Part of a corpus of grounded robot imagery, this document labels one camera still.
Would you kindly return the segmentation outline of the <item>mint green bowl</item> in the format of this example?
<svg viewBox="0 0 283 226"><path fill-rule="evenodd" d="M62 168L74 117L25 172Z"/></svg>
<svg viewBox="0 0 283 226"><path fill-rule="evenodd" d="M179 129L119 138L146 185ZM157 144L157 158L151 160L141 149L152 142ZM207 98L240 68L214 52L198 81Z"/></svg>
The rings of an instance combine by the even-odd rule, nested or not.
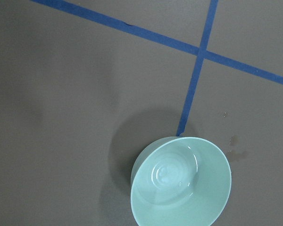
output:
<svg viewBox="0 0 283 226"><path fill-rule="evenodd" d="M145 147L131 172L130 204L140 226L210 226L224 210L232 173L223 151L199 137Z"/></svg>

